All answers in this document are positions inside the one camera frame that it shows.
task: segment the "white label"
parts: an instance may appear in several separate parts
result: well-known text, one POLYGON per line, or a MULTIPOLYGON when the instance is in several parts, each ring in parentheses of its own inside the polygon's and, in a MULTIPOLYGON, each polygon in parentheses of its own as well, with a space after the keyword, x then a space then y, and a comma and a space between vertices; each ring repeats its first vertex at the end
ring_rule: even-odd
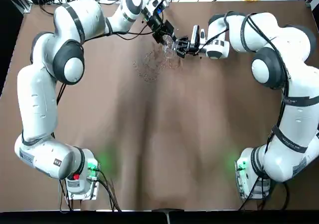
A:
POLYGON ((68 181, 68 187, 70 187, 70 188, 78 188, 78 187, 80 187, 80 181, 79 180, 68 181))
POLYGON ((307 166, 307 159, 304 157, 299 165, 293 167, 293 177, 295 177, 301 170, 307 166))
POLYGON ((21 160, 23 162, 25 162, 27 165, 29 165, 30 167, 33 168, 34 156, 32 154, 29 154, 29 153, 26 153, 26 152, 22 151, 21 148, 20 148, 19 154, 20 154, 21 160))

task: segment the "black strap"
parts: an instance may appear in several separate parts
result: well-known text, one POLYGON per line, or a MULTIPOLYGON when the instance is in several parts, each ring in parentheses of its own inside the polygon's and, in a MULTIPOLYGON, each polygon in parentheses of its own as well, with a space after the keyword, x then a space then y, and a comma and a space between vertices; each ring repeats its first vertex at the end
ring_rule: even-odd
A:
POLYGON ((272 128, 273 133, 277 138, 288 148, 291 150, 298 152, 298 153, 305 153, 307 148, 299 146, 298 144, 292 142, 290 139, 288 139, 281 131, 280 129, 275 125, 272 128))
POLYGON ((308 107, 319 103, 319 96, 310 99, 307 97, 283 97, 285 104, 289 106, 308 107))
POLYGON ((255 15, 256 13, 251 13, 251 14, 248 14, 247 16, 245 16, 243 22, 241 23, 241 28, 240 28, 240 40, 241 40, 241 44, 243 45, 244 49, 246 51, 249 51, 249 52, 256 52, 256 51, 252 51, 249 49, 249 47, 247 46, 247 43, 246 43, 246 40, 245 40, 245 26, 246 26, 246 22, 248 20, 248 18, 251 16, 251 15, 255 15))
POLYGON ((257 155, 258 155, 259 148, 254 148, 253 151, 251 152, 250 163, 251 163, 251 166, 253 167, 254 172, 256 173, 256 175, 259 178, 268 179, 269 178, 268 175, 258 168, 257 163, 255 161, 255 159, 258 160, 258 158, 255 157, 255 154, 257 153, 257 155))
POLYGON ((107 17, 105 18, 105 22, 106 22, 106 24, 107 24, 107 26, 108 26, 108 28, 109 28, 109 34, 108 34, 108 36, 110 36, 110 35, 112 35, 112 33, 113 33, 113 29, 112 29, 111 23, 110 23, 110 21, 108 20, 107 17))
POLYGON ((78 167, 78 169, 73 173, 74 174, 81 174, 84 168, 84 163, 85 163, 85 157, 84 157, 84 152, 81 148, 74 146, 75 148, 77 148, 80 151, 81 154, 81 163, 78 167))
POLYGON ((66 3, 66 4, 63 4, 62 6, 69 12, 70 16, 72 17, 75 23, 76 29, 78 30, 78 33, 81 39, 81 44, 83 44, 85 42, 85 33, 84 33, 84 29, 79 16, 76 14, 73 7, 71 7, 69 4, 66 3))
POLYGON ((21 139, 22 139, 22 143, 25 145, 25 146, 32 146, 32 145, 35 145, 36 143, 38 143, 41 139, 40 138, 37 138, 33 141, 25 141, 24 140, 24 137, 23 137, 23 130, 22 130, 22 134, 21 134, 21 139))

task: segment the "green light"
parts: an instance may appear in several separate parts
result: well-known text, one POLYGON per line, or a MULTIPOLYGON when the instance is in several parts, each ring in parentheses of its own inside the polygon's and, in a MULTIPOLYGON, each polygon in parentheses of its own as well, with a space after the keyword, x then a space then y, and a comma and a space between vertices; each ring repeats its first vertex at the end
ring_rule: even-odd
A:
POLYGON ((98 164, 95 159, 88 160, 88 177, 95 179, 98 177, 98 164))

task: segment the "brown table surface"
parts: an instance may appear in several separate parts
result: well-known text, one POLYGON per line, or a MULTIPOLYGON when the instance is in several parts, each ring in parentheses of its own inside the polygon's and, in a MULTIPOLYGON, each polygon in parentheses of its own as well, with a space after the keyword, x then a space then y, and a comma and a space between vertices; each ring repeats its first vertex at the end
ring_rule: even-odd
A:
MULTIPOLYGON (((103 5, 105 15, 116 7, 103 5)), ((179 29, 177 35, 190 36, 193 25, 207 29, 214 14, 229 10, 271 12, 280 26, 299 24, 317 33, 303 0, 171 3, 165 18, 179 29)), ((0 211, 59 206, 58 181, 29 168, 13 151, 22 129, 16 76, 29 65, 34 36, 54 30, 52 20, 37 6, 25 15, 0 100, 0 211)), ((131 31, 142 27, 137 21, 131 31)), ((163 63, 150 35, 132 41, 101 38, 84 49, 85 75, 66 88, 55 135, 97 157, 109 154, 112 168, 105 172, 116 183, 121 208, 237 209, 233 162, 245 147, 266 142, 280 108, 280 91, 253 79, 253 54, 231 49, 224 60, 187 57, 163 63)), ((318 58, 316 51, 307 64, 316 66, 318 58)), ((315 161, 289 181, 290 209, 319 208, 318 171, 315 161)), ((277 185, 266 208, 280 208, 284 198, 284 188, 277 185)), ((255 208, 256 202, 248 206, 255 208)), ((82 208, 109 209, 105 190, 100 187, 98 200, 83 202, 82 208)))

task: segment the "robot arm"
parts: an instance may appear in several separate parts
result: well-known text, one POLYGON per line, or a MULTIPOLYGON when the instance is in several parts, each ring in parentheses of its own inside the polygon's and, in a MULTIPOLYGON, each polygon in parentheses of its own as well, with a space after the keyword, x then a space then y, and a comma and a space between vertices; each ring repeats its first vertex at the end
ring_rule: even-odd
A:
POLYGON ((78 83, 85 68, 83 43, 95 37, 125 34, 141 13, 157 42, 161 42, 163 32, 173 35, 169 23, 158 16, 165 6, 160 0, 122 0, 113 16, 104 17, 97 2, 73 1, 55 10, 54 33, 42 32, 33 40, 31 65, 22 68, 17 77, 23 131, 14 150, 32 168, 52 178, 67 179, 73 199, 94 199, 99 164, 90 150, 51 136, 57 126, 56 83, 78 83))
POLYGON ((203 29, 194 26, 192 39, 174 44, 177 53, 226 58, 229 43, 237 52, 255 52, 252 74, 271 89, 282 89, 282 111, 267 145, 246 148, 235 162, 236 181, 243 199, 268 195, 270 179, 284 182, 296 176, 319 156, 319 70, 305 61, 316 47, 313 33, 300 26, 279 27, 270 13, 245 16, 237 12, 218 14, 203 29), (267 37, 264 39, 251 20, 267 37))

